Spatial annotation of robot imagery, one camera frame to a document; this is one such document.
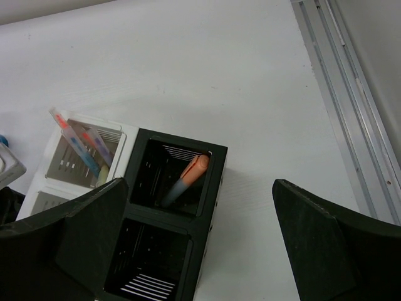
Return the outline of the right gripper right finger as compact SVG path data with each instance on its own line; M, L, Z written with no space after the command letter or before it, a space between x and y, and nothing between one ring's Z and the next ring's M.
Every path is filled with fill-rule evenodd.
M301 300L400 300L400 227L285 180L273 201Z

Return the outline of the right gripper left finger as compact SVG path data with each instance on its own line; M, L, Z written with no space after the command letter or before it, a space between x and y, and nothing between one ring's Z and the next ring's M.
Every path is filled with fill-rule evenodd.
M120 232L123 178L1 226L1 300L96 300Z

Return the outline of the blue pen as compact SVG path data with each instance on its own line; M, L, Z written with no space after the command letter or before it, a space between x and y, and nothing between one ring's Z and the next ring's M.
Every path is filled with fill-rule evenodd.
M100 168L91 154L88 152L84 143L77 136L76 132L71 128L67 127L61 130L61 133L68 141L73 150L78 154L78 156L82 159L85 165L90 169L93 175L98 178L100 174Z

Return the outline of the grey purple pen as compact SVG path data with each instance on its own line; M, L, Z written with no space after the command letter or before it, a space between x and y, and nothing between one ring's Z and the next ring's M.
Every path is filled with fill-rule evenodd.
M101 154L107 166L110 167L113 161L113 157L111 155L110 150L108 149L101 135L98 133L96 129L90 129L89 132L97 151Z

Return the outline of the orange capped glue stick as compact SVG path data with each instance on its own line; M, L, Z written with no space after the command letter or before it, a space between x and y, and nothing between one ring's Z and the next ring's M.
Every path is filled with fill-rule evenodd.
M172 205L193 183L198 180L208 169L210 158L207 155L195 156L182 171L179 179L161 200L160 205L167 208Z

